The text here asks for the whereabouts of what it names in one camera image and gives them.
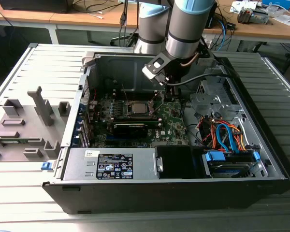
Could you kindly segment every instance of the warning label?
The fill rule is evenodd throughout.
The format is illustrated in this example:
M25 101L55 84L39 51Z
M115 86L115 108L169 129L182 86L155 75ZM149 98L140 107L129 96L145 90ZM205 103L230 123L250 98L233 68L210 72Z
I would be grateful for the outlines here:
M99 154L96 177L105 179L133 179L132 154Z

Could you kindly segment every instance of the wooden table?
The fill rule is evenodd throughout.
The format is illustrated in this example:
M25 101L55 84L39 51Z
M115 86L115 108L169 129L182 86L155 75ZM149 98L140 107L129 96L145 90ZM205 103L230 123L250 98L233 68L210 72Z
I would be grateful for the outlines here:
M102 0L86 0L86 5L103 3ZM229 18L228 21L236 24L236 30L232 36L233 40L264 41L276 43L290 43L290 26L279 23L272 18L267 25L262 24L239 24L237 14L230 14L230 4L232 0L218 0L222 14ZM92 7L91 10L102 9L107 6L116 5L117 1L108 1L104 5ZM83 3L77 5L83 11ZM136 27L136 4L128 6L127 33L132 32ZM16 27L46 28L49 30L53 44L58 44L57 29L73 29L87 31L112 31L118 32L119 19L123 11L123 5L109 8L100 15L103 19L98 19L86 13L70 10L68 14L56 14L48 12L31 11L6 11L0 6L2 14ZM0 25L9 25L0 15ZM217 38L221 34L221 29L217 25L212 29L205 29L204 35L209 39Z
M249 41L263 41L263 42L278 42L290 43L290 26L280 23L273 18L264 24L240 24L237 22L237 15L230 13L230 4L232 0L217 0L222 11L222 15L228 19L228 22L236 24L236 29L232 39L235 40L249 40ZM217 25L212 29L205 29L206 34L221 34L221 28Z

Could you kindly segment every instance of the gray workbench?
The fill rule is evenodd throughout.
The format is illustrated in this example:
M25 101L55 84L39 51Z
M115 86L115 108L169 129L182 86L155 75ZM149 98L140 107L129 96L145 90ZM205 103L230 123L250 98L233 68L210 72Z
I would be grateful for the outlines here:
M30 102L29 87L42 85L51 105L72 103L85 51L131 52L116 47L40 44L28 48L0 87L4 97ZM253 53L226 56L290 158L290 86L272 64ZM4 114L0 105L0 116ZM54 174L42 162L0 163L0 230L24 231L290 231L290 191L272 195L243 210L67 215L40 187Z

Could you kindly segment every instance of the blue cable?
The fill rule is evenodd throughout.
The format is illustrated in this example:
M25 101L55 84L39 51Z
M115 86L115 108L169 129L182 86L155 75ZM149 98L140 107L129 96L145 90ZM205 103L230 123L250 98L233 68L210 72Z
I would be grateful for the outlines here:
M221 123L217 126L217 129L216 129L216 135L217 135L217 140L218 140L218 143L220 143L220 145L226 149L226 152L229 152L229 149L227 146L225 146L225 144L221 141L221 138L220 138L220 128L221 127L225 127L228 131L228 134L229 134L229 140L230 140L230 145L231 145L231 148L232 150L235 152L235 153L239 153L239 150L237 149L237 146L233 140L233 134L232 134L232 130L231 128L227 125L227 124L224 124L224 123Z
M225 27L224 27L223 22L221 22L220 20L218 20L218 22L221 23L222 28L223 28L223 39L222 39L222 42L221 42L220 47L218 48L218 51L220 51L220 49L222 48L222 46L223 46L223 44L224 44L224 40L226 39L226 29L225 29Z

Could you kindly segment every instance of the motherboard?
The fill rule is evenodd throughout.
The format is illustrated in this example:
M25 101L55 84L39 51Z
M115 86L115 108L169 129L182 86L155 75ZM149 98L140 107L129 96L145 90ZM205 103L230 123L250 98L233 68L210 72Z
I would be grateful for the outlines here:
M151 148L187 145L180 100L115 100L104 96L93 107L92 147Z

